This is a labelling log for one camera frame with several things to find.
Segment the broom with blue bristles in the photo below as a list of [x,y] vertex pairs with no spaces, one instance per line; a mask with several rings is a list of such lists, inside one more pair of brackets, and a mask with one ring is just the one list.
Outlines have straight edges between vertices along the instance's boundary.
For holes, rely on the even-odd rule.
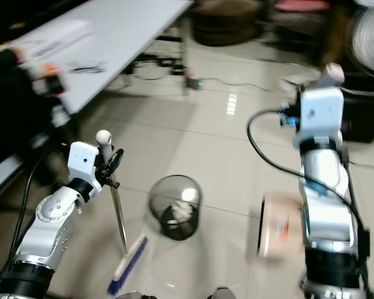
[[[116,152],[113,150],[111,133],[105,129],[98,131],[95,135],[96,142],[98,143],[98,150],[102,155],[103,162]],[[125,228],[125,219],[123,216],[122,203],[120,199],[119,188],[107,187],[112,196],[112,202],[115,206],[115,216],[117,219],[119,243],[121,249],[120,262],[118,268],[111,279],[110,285],[107,288],[107,294],[110,298],[118,296],[119,291],[124,287],[125,282],[132,276],[135,265],[138,264],[139,259],[143,256],[145,247],[149,239],[144,234],[129,242],[127,229]]]

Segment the black mesh waste bin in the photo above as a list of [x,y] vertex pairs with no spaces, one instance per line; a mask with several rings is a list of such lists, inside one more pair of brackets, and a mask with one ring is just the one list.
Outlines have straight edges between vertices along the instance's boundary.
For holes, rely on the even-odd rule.
[[[173,241],[184,241],[192,237],[199,227],[199,213],[203,191],[195,179],[189,176],[167,176],[153,185],[149,191],[151,214],[161,227],[161,233]],[[176,201],[189,202],[194,211],[189,222],[178,225],[168,224],[171,220],[170,206]]]

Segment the small black item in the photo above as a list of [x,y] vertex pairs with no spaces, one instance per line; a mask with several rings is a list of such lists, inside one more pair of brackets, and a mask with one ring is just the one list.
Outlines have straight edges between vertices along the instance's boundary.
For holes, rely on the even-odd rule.
[[72,74],[98,74],[104,72],[105,62],[96,62],[90,65],[74,65],[71,67],[70,72]]

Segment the black power adapters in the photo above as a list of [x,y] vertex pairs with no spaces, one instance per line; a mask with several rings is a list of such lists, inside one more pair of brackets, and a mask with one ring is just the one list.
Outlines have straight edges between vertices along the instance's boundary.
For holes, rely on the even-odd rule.
[[135,63],[137,66],[155,64],[159,68],[168,69],[165,76],[183,76],[188,69],[182,58],[159,56],[158,54],[140,54],[136,57]]

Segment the white low board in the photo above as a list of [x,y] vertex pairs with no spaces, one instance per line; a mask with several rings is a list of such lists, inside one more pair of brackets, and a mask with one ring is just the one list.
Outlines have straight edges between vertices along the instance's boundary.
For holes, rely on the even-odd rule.
[[16,154],[0,162],[0,193],[11,180],[15,179],[24,162]]

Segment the black chair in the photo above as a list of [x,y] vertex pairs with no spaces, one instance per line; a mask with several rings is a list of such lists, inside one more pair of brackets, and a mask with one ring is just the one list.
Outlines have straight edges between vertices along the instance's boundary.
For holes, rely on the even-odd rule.
[[34,160],[32,140],[42,132],[55,143],[69,142],[51,116],[64,89],[57,83],[55,88],[36,91],[37,78],[22,68],[23,61],[18,50],[0,49],[0,163],[13,154]]

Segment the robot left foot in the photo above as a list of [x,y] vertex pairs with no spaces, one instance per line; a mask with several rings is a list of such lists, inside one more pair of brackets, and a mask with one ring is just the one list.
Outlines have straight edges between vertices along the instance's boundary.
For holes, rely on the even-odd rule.
[[125,299],[157,299],[156,296],[153,295],[145,295],[140,292],[131,292],[125,294]]

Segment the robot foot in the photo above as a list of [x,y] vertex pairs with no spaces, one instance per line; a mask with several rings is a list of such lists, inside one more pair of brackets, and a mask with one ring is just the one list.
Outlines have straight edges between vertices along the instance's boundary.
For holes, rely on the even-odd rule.
[[207,299],[237,299],[237,297],[229,287],[218,287]]
[[145,295],[140,292],[131,292],[125,294],[125,299],[157,299],[156,296],[153,295]]

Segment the white table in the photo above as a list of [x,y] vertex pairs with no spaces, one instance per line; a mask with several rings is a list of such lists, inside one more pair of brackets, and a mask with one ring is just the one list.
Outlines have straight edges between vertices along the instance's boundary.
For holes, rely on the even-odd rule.
[[[90,0],[28,32],[20,40],[62,40],[65,35],[73,34],[74,24],[79,24],[82,37],[41,60],[61,69],[65,92],[60,100],[65,111],[75,114],[190,5],[190,0]],[[96,62],[105,62],[104,72],[70,72],[74,65]]]

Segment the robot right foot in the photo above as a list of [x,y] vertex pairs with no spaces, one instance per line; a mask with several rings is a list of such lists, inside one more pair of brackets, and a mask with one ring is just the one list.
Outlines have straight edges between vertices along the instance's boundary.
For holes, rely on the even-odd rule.
[[237,299],[237,297],[229,287],[218,287],[207,299]]

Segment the brown round stool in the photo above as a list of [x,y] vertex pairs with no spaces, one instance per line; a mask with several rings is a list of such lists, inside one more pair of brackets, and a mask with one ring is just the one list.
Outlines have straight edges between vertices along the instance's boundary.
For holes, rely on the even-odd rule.
[[259,37],[261,0],[199,0],[190,10],[195,42],[213,47],[238,45]]

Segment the white cloth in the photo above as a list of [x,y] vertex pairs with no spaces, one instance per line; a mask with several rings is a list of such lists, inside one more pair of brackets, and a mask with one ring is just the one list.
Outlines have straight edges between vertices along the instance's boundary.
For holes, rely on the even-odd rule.
[[307,74],[292,74],[281,79],[279,87],[283,90],[292,90],[299,85],[305,85],[307,82],[312,81],[312,76]]

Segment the red stool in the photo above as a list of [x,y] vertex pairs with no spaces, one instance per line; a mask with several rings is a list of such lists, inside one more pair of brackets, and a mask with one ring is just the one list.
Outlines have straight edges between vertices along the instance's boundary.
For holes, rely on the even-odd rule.
[[328,0],[276,0],[279,12],[322,12],[330,8]]

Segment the black box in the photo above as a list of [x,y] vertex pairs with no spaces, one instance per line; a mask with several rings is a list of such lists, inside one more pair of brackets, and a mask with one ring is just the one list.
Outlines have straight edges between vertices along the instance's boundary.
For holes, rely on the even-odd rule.
[[363,72],[347,72],[342,85],[343,139],[374,142],[374,77]]

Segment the white fan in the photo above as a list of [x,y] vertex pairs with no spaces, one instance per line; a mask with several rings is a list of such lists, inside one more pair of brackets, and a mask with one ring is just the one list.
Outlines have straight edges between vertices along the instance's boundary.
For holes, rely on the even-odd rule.
[[374,0],[355,0],[348,23],[347,52],[356,69],[374,77]]

